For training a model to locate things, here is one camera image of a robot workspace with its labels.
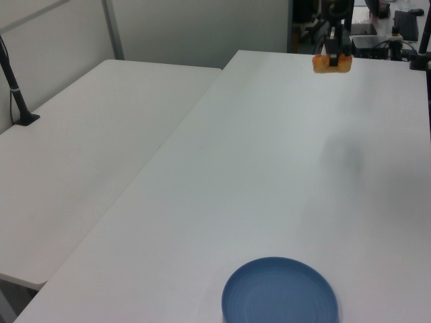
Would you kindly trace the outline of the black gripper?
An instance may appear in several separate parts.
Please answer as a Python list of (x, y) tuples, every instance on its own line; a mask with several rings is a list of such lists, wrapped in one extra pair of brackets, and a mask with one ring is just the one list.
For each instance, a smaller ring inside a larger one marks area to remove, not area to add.
[(329, 27), (324, 33), (324, 47), (329, 55), (330, 67), (338, 66), (338, 53), (344, 53), (347, 57), (351, 55), (350, 33), (341, 21), (329, 22)]

